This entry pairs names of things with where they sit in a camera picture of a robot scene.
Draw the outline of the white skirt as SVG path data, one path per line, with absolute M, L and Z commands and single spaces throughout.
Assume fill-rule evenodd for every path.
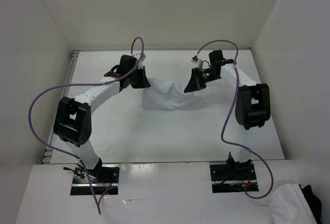
M 190 107 L 202 98 L 192 92 L 184 93 L 182 85 L 160 78 L 150 78 L 150 87 L 145 88 L 141 107 L 153 110 L 180 110 Z

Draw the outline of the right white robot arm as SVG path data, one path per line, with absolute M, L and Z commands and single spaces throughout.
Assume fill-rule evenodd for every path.
M 225 129 L 232 113 L 235 113 L 237 123 L 248 134 L 261 128 L 271 117 L 270 89 L 266 83 L 260 84 L 247 76 L 238 68 L 236 59 L 226 59 L 221 50 L 209 53 L 208 68 L 203 68 L 204 61 L 198 55 L 192 57 L 196 67 L 191 70 L 191 77 L 185 87 L 185 93 L 200 91 L 206 88 L 207 83 L 219 79 L 225 80 L 235 90 L 234 99 L 221 130 L 221 140 L 225 144 L 239 147 L 259 158 L 267 169 L 267 162 L 259 154 L 242 143 L 227 141 L 224 138 Z

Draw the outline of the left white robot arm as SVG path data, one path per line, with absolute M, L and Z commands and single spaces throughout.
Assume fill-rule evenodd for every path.
M 73 98 L 63 97 L 58 104 L 54 133 L 64 141 L 78 157 L 80 167 L 86 168 L 84 176 L 90 182 L 98 182 L 105 170 L 101 158 L 90 142 L 92 114 L 108 99 L 127 87 L 149 88 L 143 61 L 145 54 L 121 56 L 120 63 L 104 74 L 101 82 Z

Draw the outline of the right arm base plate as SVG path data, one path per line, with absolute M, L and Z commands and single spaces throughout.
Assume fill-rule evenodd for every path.
M 258 192 L 258 183 L 254 165 L 250 160 L 246 162 L 210 164 L 210 177 L 212 192 L 216 193 L 239 193 Z

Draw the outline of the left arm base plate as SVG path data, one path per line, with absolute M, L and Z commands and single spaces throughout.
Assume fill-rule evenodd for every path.
M 75 165 L 74 169 L 64 167 L 65 170 L 73 172 L 73 180 L 71 185 L 71 196 L 88 196 L 92 195 L 87 173 L 84 171 L 81 165 Z M 119 187 L 119 175 L 120 167 L 118 165 L 105 165 L 102 168 L 101 175 L 94 176 L 89 175 L 91 185 L 94 193 L 102 195 L 106 192 L 106 195 L 117 195 Z

